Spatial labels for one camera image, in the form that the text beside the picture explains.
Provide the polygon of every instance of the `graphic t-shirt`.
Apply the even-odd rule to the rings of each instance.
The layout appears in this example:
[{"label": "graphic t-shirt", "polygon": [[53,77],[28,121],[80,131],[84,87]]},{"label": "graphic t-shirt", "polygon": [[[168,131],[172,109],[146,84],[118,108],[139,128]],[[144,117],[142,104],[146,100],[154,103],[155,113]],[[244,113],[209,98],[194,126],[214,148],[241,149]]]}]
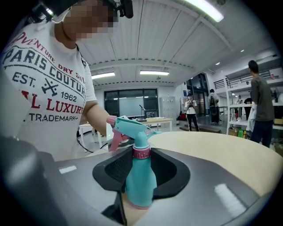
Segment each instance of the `graphic t-shirt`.
[{"label": "graphic t-shirt", "polygon": [[1,67],[31,103],[18,138],[58,161],[75,157],[81,114],[96,97],[88,64],[78,49],[56,40],[54,24],[24,27],[1,54]]}]

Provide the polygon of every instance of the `ceiling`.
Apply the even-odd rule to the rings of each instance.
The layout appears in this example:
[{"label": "ceiling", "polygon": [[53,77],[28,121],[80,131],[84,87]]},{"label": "ceiling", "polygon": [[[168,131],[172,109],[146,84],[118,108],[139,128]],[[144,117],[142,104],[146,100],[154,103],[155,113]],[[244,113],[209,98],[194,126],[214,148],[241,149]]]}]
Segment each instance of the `ceiling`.
[{"label": "ceiling", "polygon": [[[96,89],[118,86],[175,86],[216,63],[233,60],[272,43],[261,23],[238,0],[220,6],[219,23],[184,0],[133,0],[134,17],[119,18],[111,34],[79,43],[92,75],[115,72],[93,80]],[[168,76],[140,75],[141,70],[170,72]]]}]

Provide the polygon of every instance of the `person holding phone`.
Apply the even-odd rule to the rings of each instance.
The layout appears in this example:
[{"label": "person holding phone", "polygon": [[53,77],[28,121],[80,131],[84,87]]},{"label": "person holding phone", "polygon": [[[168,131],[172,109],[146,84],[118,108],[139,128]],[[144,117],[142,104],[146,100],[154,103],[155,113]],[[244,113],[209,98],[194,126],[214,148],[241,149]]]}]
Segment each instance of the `person holding phone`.
[{"label": "person holding phone", "polygon": [[191,120],[193,120],[196,131],[199,131],[199,126],[196,120],[196,114],[195,114],[195,107],[196,102],[193,99],[192,95],[189,94],[187,96],[187,101],[185,103],[185,108],[187,109],[187,121],[189,123],[189,129],[191,131]]}]

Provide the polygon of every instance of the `pink bottle cap ring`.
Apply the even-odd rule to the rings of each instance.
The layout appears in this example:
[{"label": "pink bottle cap ring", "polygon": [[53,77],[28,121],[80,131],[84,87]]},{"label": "pink bottle cap ring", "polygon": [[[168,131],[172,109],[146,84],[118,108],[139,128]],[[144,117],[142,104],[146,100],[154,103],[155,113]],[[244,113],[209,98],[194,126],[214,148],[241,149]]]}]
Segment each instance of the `pink bottle cap ring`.
[{"label": "pink bottle cap ring", "polygon": [[133,157],[138,159],[145,159],[150,156],[150,146],[145,149],[136,149],[133,147]]}]

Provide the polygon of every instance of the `teal spray bottle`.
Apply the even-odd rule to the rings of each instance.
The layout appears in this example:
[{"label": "teal spray bottle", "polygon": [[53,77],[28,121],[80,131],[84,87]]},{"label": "teal spray bottle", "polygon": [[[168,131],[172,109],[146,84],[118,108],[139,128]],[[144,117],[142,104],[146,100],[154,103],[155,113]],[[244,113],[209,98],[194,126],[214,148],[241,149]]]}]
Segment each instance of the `teal spray bottle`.
[{"label": "teal spray bottle", "polygon": [[107,123],[114,126],[110,151],[116,150],[125,138],[134,139],[133,166],[126,179],[126,193],[133,206],[147,209],[152,204],[153,190],[157,187],[156,176],[151,169],[150,145],[147,139],[161,132],[154,131],[137,121],[116,116],[109,116]]}]

